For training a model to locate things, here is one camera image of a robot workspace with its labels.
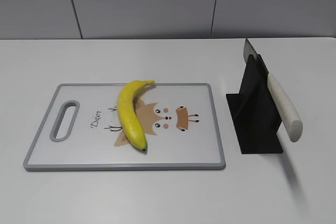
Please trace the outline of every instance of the fox ear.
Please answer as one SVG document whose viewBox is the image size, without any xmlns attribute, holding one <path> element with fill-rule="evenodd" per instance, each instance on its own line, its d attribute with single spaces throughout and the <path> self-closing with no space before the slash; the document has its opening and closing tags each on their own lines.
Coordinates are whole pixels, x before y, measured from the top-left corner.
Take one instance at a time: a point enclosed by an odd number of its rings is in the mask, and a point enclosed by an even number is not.
<svg viewBox="0 0 336 224">
<path fill-rule="evenodd" d="M 136 99 L 135 106 L 134 106 L 135 109 L 138 109 L 138 108 L 143 107 L 143 106 L 145 106 L 145 102 L 142 101 L 140 98 Z"/>
<path fill-rule="evenodd" d="M 118 147 L 118 146 L 122 146 L 122 145 L 126 145 L 126 144 L 129 144 L 130 142 L 128 142 L 128 139 L 127 137 L 125 136 L 125 133 L 124 131 L 121 131 L 119 133 L 119 136 L 116 140 L 116 142 L 114 143 L 114 146 L 115 147 Z"/>
</svg>

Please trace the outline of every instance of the banana tip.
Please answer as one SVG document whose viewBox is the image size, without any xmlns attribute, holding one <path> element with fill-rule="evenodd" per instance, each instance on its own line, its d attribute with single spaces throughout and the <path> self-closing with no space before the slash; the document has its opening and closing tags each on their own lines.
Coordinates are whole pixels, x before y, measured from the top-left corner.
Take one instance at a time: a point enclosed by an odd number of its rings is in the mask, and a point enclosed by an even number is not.
<svg viewBox="0 0 336 224">
<path fill-rule="evenodd" d="M 147 85 L 154 85 L 154 84 L 155 84 L 154 80 L 147 81 Z"/>
</svg>

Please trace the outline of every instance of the cartoon print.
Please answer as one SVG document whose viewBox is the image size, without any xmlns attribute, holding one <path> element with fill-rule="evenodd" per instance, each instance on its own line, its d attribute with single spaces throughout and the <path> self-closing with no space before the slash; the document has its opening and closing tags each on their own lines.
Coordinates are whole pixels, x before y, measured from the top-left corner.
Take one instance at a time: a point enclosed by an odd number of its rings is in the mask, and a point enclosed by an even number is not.
<svg viewBox="0 0 336 224">
<path fill-rule="evenodd" d="M 177 124 L 176 127 L 181 131 L 186 131 L 189 128 L 189 122 L 195 122 L 198 123 L 199 120 L 189 120 L 189 117 L 191 116 L 198 116 L 197 114 L 188 115 L 188 110 L 186 107 L 179 107 L 176 110 L 177 114 Z"/>
<path fill-rule="evenodd" d="M 160 109 L 155 109 L 155 106 L 158 103 L 149 103 L 145 104 L 143 100 L 140 98 L 137 99 L 134 103 L 134 108 L 135 108 L 135 113 L 137 114 L 137 117 L 142 125 L 143 131 L 145 134 L 150 134 L 150 135 L 157 135 L 153 128 L 160 128 L 161 126 L 164 129 L 169 128 L 169 120 L 172 119 L 171 116 L 169 116 L 168 108 L 164 108 L 163 111 Z M 198 114 L 193 114 L 193 115 L 188 115 L 188 111 L 186 107 L 179 107 L 176 110 L 177 114 L 177 124 L 176 127 L 180 129 L 181 131 L 186 131 L 188 130 L 188 124 L 189 122 L 199 122 L 199 120 L 189 120 L 189 117 L 191 116 L 198 116 Z M 129 144 L 129 141 L 127 140 L 125 134 L 122 130 L 122 127 L 115 127 L 115 126 L 108 126 L 105 129 L 109 129 L 110 131 L 120 131 L 119 136 L 114 143 L 114 146 L 122 146 Z"/>
</svg>

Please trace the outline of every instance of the cutting board handle hole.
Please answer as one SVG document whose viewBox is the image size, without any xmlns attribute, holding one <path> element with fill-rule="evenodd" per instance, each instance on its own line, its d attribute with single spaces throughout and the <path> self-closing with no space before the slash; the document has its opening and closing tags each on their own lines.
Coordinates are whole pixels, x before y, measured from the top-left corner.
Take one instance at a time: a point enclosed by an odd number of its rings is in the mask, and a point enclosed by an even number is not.
<svg viewBox="0 0 336 224">
<path fill-rule="evenodd" d="M 62 142 L 70 136 L 78 110 L 77 101 L 72 100 L 62 104 L 50 133 L 52 141 Z"/>
</svg>

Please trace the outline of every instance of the kitchen knife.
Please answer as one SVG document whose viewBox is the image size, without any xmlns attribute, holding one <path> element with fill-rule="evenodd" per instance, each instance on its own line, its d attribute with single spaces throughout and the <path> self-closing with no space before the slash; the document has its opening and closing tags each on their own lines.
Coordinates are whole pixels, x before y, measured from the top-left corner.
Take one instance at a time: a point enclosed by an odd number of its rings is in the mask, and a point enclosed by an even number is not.
<svg viewBox="0 0 336 224">
<path fill-rule="evenodd" d="M 261 56 L 255 51 L 251 43 L 248 39 L 245 40 L 244 44 L 244 60 L 247 62 L 248 56 L 253 55 L 255 60 L 259 62 L 259 66 L 261 66 L 261 71 L 265 73 L 265 77 L 267 79 L 267 87 L 268 90 L 274 100 L 274 103 L 279 111 L 281 120 L 286 128 L 289 139 L 292 142 L 296 142 L 300 139 L 303 131 L 303 123 L 302 120 L 295 109 L 293 103 L 290 101 L 284 89 L 278 83 L 273 74 L 269 73 L 266 65 L 261 58 Z"/>
</svg>

